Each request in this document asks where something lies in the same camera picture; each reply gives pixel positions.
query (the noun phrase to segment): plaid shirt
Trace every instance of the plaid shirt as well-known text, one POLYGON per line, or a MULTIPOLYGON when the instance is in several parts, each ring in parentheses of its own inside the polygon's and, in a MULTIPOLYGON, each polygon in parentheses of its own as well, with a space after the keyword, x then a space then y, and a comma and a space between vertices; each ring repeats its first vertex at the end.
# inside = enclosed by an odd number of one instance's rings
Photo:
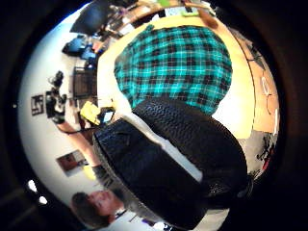
POLYGON ((212 115, 231 85, 222 40, 205 27, 153 28, 147 26, 115 61, 118 86, 132 108, 149 97, 170 97, 212 115))

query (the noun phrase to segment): wooden desk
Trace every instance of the wooden desk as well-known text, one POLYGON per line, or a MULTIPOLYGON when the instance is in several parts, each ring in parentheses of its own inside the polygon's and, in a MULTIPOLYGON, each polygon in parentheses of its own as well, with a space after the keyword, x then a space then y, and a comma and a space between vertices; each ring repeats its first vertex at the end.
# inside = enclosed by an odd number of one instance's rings
MULTIPOLYGON (((164 17, 151 22, 155 29, 176 27, 182 25, 204 26, 198 16, 184 17, 181 15, 164 17)), ((224 41, 232 61, 232 84, 225 98, 220 102, 213 117, 227 127, 237 139, 250 136, 254 116, 254 89, 250 70, 244 53, 230 31, 218 22, 213 30, 224 41)), ((114 43, 99 59, 97 72, 97 96, 99 107, 114 106, 116 109, 130 110, 125 96, 119 91, 114 75, 115 59, 126 45, 148 24, 125 35, 114 43)))

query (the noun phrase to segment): hair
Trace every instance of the hair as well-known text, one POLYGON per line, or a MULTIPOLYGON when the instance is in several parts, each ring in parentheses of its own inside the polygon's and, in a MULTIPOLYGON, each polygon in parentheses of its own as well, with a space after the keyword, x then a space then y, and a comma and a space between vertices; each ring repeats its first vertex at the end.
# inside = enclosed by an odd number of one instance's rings
POLYGON ((71 206, 74 214, 93 228, 103 228, 110 224, 110 215, 100 216, 95 206, 90 203, 89 196, 84 192, 77 192, 72 196, 71 206))

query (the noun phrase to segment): green plaid shirt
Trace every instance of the green plaid shirt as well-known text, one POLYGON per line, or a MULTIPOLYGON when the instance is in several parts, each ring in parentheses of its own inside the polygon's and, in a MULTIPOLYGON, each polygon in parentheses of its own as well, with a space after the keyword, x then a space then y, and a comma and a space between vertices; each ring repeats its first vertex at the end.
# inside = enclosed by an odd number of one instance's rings
POLYGON ((118 86, 132 108, 149 97, 170 97, 212 115, 231 85, 222 40, 205 27, 153 28, 147 26, 115 61, 118 86))

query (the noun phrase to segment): white stripe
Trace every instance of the white stripe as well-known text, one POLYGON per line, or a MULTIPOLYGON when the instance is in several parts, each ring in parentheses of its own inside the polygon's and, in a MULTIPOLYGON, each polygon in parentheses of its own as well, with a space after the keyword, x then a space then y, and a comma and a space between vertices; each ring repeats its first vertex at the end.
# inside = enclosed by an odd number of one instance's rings
POLYGON ((137 115, 130 112, 117 112, 123 119, 141 131, 148 139, 159 144, 162 149, 197 182, 202 180, 202 172, 191 163, 175 146, 168 140, 155 134, 152 129, 137 115))

